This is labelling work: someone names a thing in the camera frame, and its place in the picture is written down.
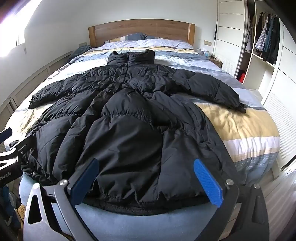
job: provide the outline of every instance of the black puffer jacket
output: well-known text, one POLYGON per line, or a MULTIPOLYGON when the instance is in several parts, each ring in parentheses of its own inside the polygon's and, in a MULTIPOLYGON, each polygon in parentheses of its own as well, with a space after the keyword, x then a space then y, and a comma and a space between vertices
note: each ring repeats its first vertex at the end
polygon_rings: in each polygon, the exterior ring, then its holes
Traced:
POLYGON ((222 178, 238 173, 213 125, 187 93, 245 112, 239 95, 212 76, 153 64, 154 52, 113 52, 107 66, 50 84, 30 108, 57 101, 30 133, 23 170, 44 185, 96 158, 100 174, 84 202, 153 215, 207 201, 193 171, 200 158, 222 178))

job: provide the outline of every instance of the bed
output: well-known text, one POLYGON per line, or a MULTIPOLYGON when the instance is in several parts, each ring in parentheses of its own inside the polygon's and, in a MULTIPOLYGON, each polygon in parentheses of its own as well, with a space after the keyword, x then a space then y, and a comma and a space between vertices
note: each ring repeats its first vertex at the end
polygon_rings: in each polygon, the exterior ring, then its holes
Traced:
MULTIPOLYGON (((157 19, 124 20, 90 27, 90 44, 94 48, 54 72, 26 98, 7 123, 6 127, 13 129, 13 135, 6 140, 5 146, 9 146, 12 141, 22 140, 34 122, 52 105, 29 110, 29 101, 37 91, 55 81, 106 65, 109 54, 114 50, 118 53, 144 52, 148 48, 155 51, 156 64, 212 75, 240 95, 246 114, 193 96, 182 94, 182 98, 198 105, 208 116, 246 185, 259 182, 279 152, 280 140, 276 125, 260 102, 239 81, 194 51, 194 31, 194 24, 157 19), (102 45, 106 40, 137 32, 157 38, 102 45)), ((26 204, 33 184, 34 181, 24 174, 20 184, 23 204, 26 204)), ((128 216, 86 204, 76 208, 99 240, 191 240, 198 236, 216 210, 215 206, 207 203, 155 216, 128 216)), ((62 217, 58 220, 62 229, 68 233, 62 217)))

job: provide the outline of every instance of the striped bedding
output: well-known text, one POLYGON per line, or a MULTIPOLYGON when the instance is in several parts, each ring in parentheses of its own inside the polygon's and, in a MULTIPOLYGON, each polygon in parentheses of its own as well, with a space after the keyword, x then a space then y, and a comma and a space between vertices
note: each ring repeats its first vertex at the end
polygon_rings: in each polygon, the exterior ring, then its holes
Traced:
POLYGON ((106 65, 109 54, 114 50, 122 53, 145 51, 146 48, 155 51, 156 64, 212 75, 240 95, 240 101, 246 107, 246 114, 228 110, 193 96, 178 94, 180 98, 185 97, 188 101, 194 102, 208 116, 245 183, 251 185, 259 181, 271 168, 279 152, 280 138, 275 123, 260 102, 233 76, 197 54, 189 44, 178 41, 149 39, 108 43, 74 58, 40 84, 13 113, 6 126, 12 128, 13 136, 6 140, 5 146, 14 140, 22 140, 43 111, 51 106, 47 104, 33 110, 27 108, 32 95, 38 90, 74 74, 106 65))

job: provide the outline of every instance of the jacket sleeve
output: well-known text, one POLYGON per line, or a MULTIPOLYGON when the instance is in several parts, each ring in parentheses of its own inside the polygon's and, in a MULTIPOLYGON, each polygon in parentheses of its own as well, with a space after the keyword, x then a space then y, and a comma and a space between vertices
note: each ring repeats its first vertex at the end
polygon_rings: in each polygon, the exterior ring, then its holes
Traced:
POLYGON ((180 91, 183 89, 190 95, 246 113, 244 104, 239 101, 239 95, 227 84, 211 75, 180 69, 173 75, 173 80, 180 91))
POLYGON ((78 78, 78 74, 73 75, 65 80, 53 82, 43 89, 39 90, 32 96, 29 109, 34 109, 46 103, 57 101, 70 93, 73 84, 78 78))

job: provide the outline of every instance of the wardrobe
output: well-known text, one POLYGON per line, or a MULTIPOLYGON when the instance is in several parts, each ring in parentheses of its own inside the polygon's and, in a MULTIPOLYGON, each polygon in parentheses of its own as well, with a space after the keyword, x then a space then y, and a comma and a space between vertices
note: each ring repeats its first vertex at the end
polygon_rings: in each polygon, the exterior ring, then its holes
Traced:
POLYGON ((218 0, 214 55, 223 62, 222 69, 234 77, 240 69, 245 70, 243 85, 256 92, 256 97, 275 121, 281 139, 279 155, 272 168, 276 178, 296 158, 296 44, 279 19, 276 61, 264 61, 255 47, 261 13, 277 17, 276 12, 261 0, 218 0), (254 14, 256 24, 251 51, 246 53, 249 14, 254 14))

